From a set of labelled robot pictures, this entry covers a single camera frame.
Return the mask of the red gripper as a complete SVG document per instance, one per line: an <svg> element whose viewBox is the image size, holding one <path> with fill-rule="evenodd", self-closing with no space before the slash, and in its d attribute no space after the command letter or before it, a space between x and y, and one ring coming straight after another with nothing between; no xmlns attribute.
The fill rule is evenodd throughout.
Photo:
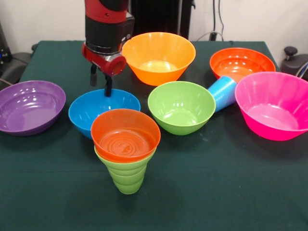
<svg viewBox="0 0 308 231"><path fill-rule="evenodd" d="M90 85L92 87L97 85L97 68L99 68L105 74L106 84L104 95L105 97L110 97L113 84L112 76L118 75L124 70L127 63L125 57L120 53L109 56L95 53L86 46L86 43L83 43L81 52L92 63L90 69Z"/></svg>

